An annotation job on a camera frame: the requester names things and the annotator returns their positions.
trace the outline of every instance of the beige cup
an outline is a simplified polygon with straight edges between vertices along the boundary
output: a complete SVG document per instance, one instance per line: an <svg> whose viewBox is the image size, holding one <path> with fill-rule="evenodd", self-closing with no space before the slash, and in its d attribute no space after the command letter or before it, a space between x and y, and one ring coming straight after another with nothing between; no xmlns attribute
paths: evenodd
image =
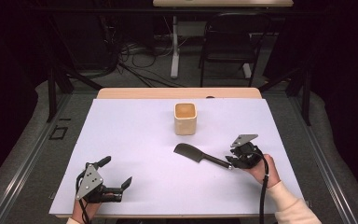
<svg viewBox="0 0 358 224"><path fill-rule="evenodd" d="M190 135L196 132L197 110L192 103L179 103L174 108L175 133Z"/></svg>

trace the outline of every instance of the black knife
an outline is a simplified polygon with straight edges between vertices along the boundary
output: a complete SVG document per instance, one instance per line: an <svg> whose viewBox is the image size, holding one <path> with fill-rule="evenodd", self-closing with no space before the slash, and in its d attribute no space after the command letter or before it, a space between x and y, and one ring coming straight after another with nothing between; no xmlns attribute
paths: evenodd
<svg viewBox="0 0 358 224"><path fill-rule="evenodd" d="M226 167L228 169L232 169L232 166L230 163L226 162L226 161L222 161L222 160L219 160L213 156L210 156L206 153L203 153L201 150L199 150L198 148L196 147L193 147L189 144L186 144L186 143L180 143L178 144L176 147L175 147L175 150L174 152L182 155L182 156L185 156L185 157L188 157L189 159L193 160L193 161L196 161L196 162L200 162L202 159L205 159L207 161L211 161L211 162L214 162L218 165L221 165L223 167Z"/></svg>

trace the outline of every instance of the table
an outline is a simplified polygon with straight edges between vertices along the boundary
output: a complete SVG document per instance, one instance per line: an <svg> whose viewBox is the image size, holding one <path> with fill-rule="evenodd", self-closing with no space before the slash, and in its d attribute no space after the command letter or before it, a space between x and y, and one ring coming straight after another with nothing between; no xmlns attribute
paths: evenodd
<svg viewBox="0 0 358 224"><path fill-rule="evenodd" d="M196 104L196 134L174 134L173 106L177 102ZM184 142L224 159L240 133L259 134L252 142L274 156L286 186L303 198L258 89L102 89L91 106L50 213L69 217L77 175L86 162L110 155L112 161L99 170L103 183L118 187L130 176L132 183L121 203L104 203L97 217L256 217L261 185L250 175L173 153L174 147ZM265 213L274 212L273 201L267 197Z"/></svg>
<svg viewBox="0 0 358 224"><path fill-rule="evenodd" d="M154 0L155 7L291 7L292 0ZM173 56L171 78L178 78L179 48L178 48L178 20L173 16ZM249 64L243 67L243 72L250 76Z"/></svg>

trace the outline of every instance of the white sleeve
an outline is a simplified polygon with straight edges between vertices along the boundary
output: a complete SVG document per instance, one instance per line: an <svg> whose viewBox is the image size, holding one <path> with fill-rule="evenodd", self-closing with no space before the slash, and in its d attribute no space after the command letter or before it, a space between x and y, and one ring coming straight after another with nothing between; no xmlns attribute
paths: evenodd
<svg viewBox="0 0 358 224"><path fill-rule="evenodd" d="M68 218L68 221L66 222L66 224L80 224L80 223L74 221L74 220L71 219L71 218Z"/></svg>
<svg viewBox="0 0 358 224"><path fill-rule="evenodd" d="M304 200L293 195L283 184L279 182L267 193L274 200L277 206L275 217L280 224L313 224L322 223L315 214L307 207Z"/></svg>

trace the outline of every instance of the white tabletop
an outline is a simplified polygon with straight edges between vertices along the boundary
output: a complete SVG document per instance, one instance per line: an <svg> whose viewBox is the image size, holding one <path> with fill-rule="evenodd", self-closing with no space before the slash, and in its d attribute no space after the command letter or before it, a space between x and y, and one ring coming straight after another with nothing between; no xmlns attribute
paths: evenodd
<svg viewBox="0 0 358 224"><path fill-rule="evenodd" d="M194 135L174 133L173 107L192 102L198 109ZM248 217L257 216L261 185L242 170L196 163L173 152L188 143L216 158L230 155L239 134L257 133L252 142L274 157L285 185L303 198L275 122L263 99L96 99L77 140L50 208L69 217L76 177L86 162L112 160L98 172L108 188L132 176L121 203L104 203L100 217ZM267 197L265 213L275 212Z"/></svg>
<svg viewBox="0 0 358 224"><path fill-rule="evenodd" d="M154 0L155 7L291 7L292 0Z"/></svg>

